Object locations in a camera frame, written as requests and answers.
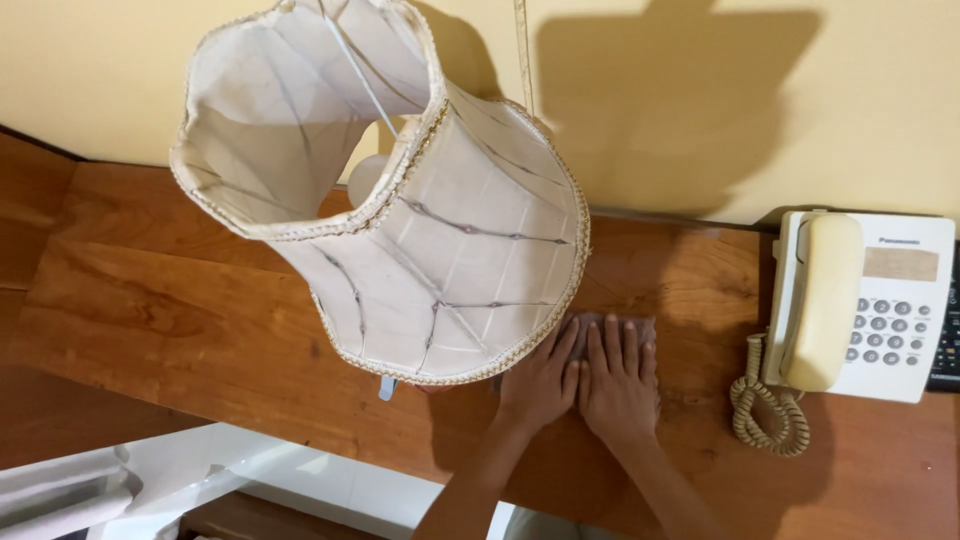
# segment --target pleated fabric lampshade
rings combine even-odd
[[[185,108],[180,186],[290,261],[354,365],[419,384],[490,377],[577,289],[580,188],[521,109],[444,78],[405,2],[284,0],[218,28],[189,64]],[[377,174],[351,191],[356,208],[318,219],[364,131],[397,115],[406,124],[390,156],[365,161]]]

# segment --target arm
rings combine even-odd
[[[693,487],[660,449],[654,427],[660,416],[654,349],[636,342],[636,328],[624,325],[624,347],[616,317],[600,330],[587,330],[589,363],[581,362],[580,410],[590,429],[607,445],[636,484],[671,540],[724,540],[727,533]]]
[[[412,540],[487,537],[500,494],[530,439],[573,406],[579,370],[566,360],[577,337],[575,321],[559,343],[555,328],[504,375],[500,407],[480,447],[427,510]]]

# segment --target corded telephone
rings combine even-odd
[[[946,218],[787,212],[770,327],[748,338],[747,375],[731,387],[737,436],[780,455],[806,448],[800,398],[767,386],[918,402],[947,308],[953,237]],[[751,415],[757,397],[773,409],[772,433]]]

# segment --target hand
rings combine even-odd
[[[660,416],[657,361],[648,343],[643,361],[636,343],[636,327],[624,325],[624,347],[615,315],[604,320],[606,351],[596,323],[587,329],[589,362],[580,362],[580,413],[587,425],[617,457],[637,446],[657,444],[654,428]]]
[[[558,343],[558,324],[532,353],[503,375],[498,421],[533,436],[573,406],[580,370],[577,362],[567,359],[579,329],[580,322],[574,317]]]

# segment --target panasonic logo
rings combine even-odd
[[[881,238],[881,244],[914,244],[919,246],[920,240],[898,240],[896,238]]]

